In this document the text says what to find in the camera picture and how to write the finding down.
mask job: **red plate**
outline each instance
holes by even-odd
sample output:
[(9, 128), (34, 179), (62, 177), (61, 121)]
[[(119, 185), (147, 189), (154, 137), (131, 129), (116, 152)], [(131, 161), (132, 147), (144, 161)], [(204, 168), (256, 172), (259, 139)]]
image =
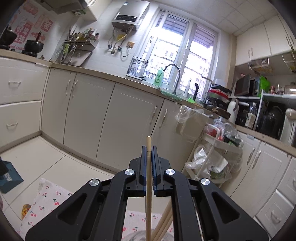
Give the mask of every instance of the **red plate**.
[(211, 93), (215, 93), (215, 94), (217, 94), (217, 95), (220, 95), (220, 96), (222, 96), (222, 97), (228, 99), (228, 96), (227, 96), (225, 93), (221, 92), (221, 91), (218, 91), (218, 90), (209, 90), (209, 92), (211, 92)]

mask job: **window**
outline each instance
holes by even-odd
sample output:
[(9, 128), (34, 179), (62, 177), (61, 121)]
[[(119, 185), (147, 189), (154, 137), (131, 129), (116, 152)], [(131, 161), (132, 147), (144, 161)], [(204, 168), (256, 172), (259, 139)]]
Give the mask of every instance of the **window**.
[[(200, 87), (197, 96), (201, 98), (207, 90), (207, 81), (202, 76), (210, 74), (216, 37), (214, 31), (193, 20), (161, 10), (138, 55), (149, 60), (144, 76), (153, 82), (159, 69), (176, 64), (181, 70), (178, 93), (185, 91), (190, 80), (188, 93), (194, 94), (197, 83)], [(162, 87), (173, 89), (177, 77), (177, 69), (168, 67)]]

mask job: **green sponge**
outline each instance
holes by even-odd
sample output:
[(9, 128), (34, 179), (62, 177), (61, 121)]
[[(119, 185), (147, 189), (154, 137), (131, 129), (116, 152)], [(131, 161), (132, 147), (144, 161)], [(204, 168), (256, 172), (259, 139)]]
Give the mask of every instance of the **green sponge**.
[(170, 99), (173, 99), (176, 102), (181, 102), (182, 101), (182, 98), (181, 97), (176, 96), (176, 95), (174, 95), (172, 93), (166, 92), (164, 90), (160, 90), (160, 92), (161, 92), (162, 95), (164, 95), (164, 96), (166, 96), (166, 97), (168, 97)]

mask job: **green dish soap bottle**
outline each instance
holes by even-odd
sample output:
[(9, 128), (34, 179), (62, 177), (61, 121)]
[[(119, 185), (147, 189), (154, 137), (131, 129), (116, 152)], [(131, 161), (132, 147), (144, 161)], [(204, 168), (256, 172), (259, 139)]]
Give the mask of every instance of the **green dish soap bottle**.
[(164, 75), (163, 68), (161, 68), (157, 72), (157, 75), (156, 75), (156, 78), (153, 82), (153, 85), (160, 86), (163, 81), (163, 75)]

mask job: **tiled floor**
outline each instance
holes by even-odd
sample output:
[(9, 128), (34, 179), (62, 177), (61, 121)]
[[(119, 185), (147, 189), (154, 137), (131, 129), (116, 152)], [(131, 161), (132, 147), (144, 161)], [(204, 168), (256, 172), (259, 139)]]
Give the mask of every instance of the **tiled floor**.
[[(103, 168), (82, 160), (55, 146), (42, 136), (35, 137), (3, 153), (1, 157), (10, 161), (24, 182), (6, 194), (1, 194), (4, 214), (18, 231), (21, 209), (32, 204), (41, 178), (50, 180), (65, 189), (76, 192), (91, 178), (107, 180), (114, 176)], [(162, 213), (169, 198), (152, 197), (152, 212)], [(145, 212), (144, 198), (129, 198), (128, 210)]]

